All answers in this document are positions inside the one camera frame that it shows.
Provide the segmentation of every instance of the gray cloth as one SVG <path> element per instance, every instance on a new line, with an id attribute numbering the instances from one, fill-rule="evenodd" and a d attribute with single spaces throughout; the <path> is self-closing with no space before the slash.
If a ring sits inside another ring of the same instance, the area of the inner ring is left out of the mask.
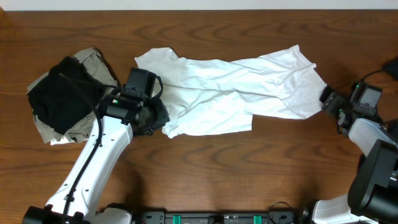
<path id="1" fill-rule="evenodd" d="M 103 84 L 107 85 L 117 85 L 117 81 L 112 78 L 108 68 L 103 62 L 101 55 L 94 48 L 88 48 L 82 50 L 74 55 L 74 57 L 82 63 L 86 71 L 95 79 L 100 81 Z M 35 87 L 39 81 L 41 81 L 44 77 L 46 77 L 49 72 L 46 72 L 41 77 L 36 79 L 36 81 L 32 82 L 28 87 L 28 92 Z M 112 91 L 111 88 L 107 88 L 105 94 L 108 94 Z M 69 142 L 74 142 L 73 139 L 76 139 L 77 143 L 80 143 L 87 139 L 88 135 L 93 128 L 93 122 L 95 120 L 94 112 L 91 112 L 75 125 L 72 126 L 68 131 L 66 131 L 65 135 L 59 134 L 54 131 L 53 128 L 41 122 L 37 116 L 34 116 L 34 122 L 36 124 L 36 128 L 39 131 L 43 142 L 51 142 L 53 144 L 65 144 Z"/>

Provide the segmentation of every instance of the wooden table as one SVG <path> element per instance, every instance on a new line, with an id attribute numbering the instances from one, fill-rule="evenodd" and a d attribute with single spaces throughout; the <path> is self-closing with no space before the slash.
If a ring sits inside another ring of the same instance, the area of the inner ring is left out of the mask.
<path id="1" fill-rule="evenodd" d="M 0 26 L 0 222 L 43 207 L 84 144 L 43 144 L 27 85 L 66 55 L 99 48 L 125 82 L 138 57 L 171 47 L 180 57 L 237 60 L 299 44 L 316 71 L 347 93 L 353 81 L 398 55 L 397 11 L 7 12 Z M 385 73 L 379 111 L 398 117 L 398 82 Z M 306 120 L 255 116 L 252 131 L 169 139 L 160 131 L 123 152 L 100 207 L 265 210 L 347 193 L 360 150 L 323 113 Z"/>

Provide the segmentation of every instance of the green tape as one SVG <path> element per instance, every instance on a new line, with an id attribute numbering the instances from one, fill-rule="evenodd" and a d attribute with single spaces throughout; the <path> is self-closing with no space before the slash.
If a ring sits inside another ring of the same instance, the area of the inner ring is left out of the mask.
<path id="1" fill-rule="evenodd" d="M 173 216 L 173 224 L 181 224 L 181 216 L 180 215 Z"/>
<path id="2" fill-rule="evenodd" d="M 259 216 L 259 215 L 255 215 L 254 217 L 253 217 L 253 224 L 261 224 L 261 216 Z"/>

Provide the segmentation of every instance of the white wall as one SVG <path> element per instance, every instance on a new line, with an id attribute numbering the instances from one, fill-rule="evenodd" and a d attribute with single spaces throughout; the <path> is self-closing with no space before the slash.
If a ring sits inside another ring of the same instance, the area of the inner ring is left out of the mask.
<path id="1" fill-rule="evenodd" d="M 398 9 L 398 0 L 0 0 L 5 11 Z"/>

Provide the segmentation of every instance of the black cloth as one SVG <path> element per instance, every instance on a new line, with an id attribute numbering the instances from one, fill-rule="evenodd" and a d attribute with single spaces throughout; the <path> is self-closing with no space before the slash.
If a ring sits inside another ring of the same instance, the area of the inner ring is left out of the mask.
<path id="1" fill-rule="evenodd" d="M 49 74 L 28 92 L 30 106 L 38 119 L 54 131 L 65 134 L 79 120 L 91 113 L 87 102 L 73 89 L 72 84 L 60 76 L 90 83 L 100 83 L 89 75 L 82 64 L 71 57 L 65 57 L 50 69 Z M 104 95 L 101 87 L 73 81 L 85 96 L 97 105 Z"/>

